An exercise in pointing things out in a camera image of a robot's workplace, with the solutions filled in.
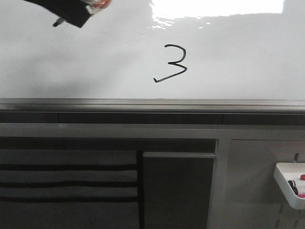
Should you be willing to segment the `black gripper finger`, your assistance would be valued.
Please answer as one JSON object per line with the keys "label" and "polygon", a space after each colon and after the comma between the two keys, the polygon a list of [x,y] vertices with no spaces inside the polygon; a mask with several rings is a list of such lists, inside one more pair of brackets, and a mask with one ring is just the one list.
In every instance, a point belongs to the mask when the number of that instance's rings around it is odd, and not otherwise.
{"label": "black gripper finger", "polygon": [[81,28],[91,16],[86,8],[89,5],[82,0],[28,0],[27,2],[39,5],[56,14],[58,19],[54,22],[53,27],[67,22]]}

